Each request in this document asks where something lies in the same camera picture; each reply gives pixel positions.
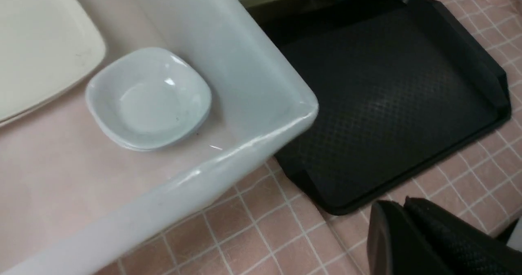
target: black object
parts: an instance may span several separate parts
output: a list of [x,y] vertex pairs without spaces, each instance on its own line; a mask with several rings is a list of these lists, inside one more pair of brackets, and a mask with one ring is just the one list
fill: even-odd
[[399,204],[379,201],[369,220],[370,275],[453,275]]
[[511,117],[504,70],[434,0],[351,0],[263,26],[319,100],[276,153],[317,204],[346,214]]
[[515,230],[515,227],[517,226],[517,223],[518,219],[511,222],[511,224],[506,229],[504,229],[504,231],[501,234],[498,234],[496,240],[500,241],[503,244],[507,244],[509,238],[511,238],[511,234],[513,234],[513,230]]
[[522,275],[522,253],[478,231],[436,204],[407,199],[404,209],[434,251],[462,275]]
[[522,275],[522,253],[425,199],[372,205],[370,275]]

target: black plastic tray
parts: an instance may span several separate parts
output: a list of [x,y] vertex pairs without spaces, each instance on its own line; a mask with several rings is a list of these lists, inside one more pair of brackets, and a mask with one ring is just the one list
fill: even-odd
[[511,117],[504,70],[434,0],[353,0],[263,29],[319,100],[276,153],[327,212],[380,197]]

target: pink tiled surface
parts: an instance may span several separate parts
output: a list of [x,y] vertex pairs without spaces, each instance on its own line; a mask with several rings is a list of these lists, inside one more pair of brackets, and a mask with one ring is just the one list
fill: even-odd
[[[507,71],[513,120],[382,198],[425,197],[496,234],[522,214],[520,0],[440,1]],[[368,274],[369,211],[333,217],[318,210],[270,159],[212,206],[99,274]]]

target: cream plate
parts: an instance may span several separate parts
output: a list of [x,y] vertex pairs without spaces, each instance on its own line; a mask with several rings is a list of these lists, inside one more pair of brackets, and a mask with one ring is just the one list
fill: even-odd
[[0,122],[67,91],[105,53],[77,0],[0,0]]

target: white porcelain tray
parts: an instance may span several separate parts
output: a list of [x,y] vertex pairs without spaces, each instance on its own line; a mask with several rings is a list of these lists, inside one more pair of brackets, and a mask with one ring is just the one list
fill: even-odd
[[91,275],[209,205],[308,128],[317,100],[237,0],[79,0],[110,63],[134,50],[179,55],[212,90],[196,134],[125,150],[75,87],[0,128],[0,273]]
[[77,0],[0,0],[0,126],[70,89],[105,52]]

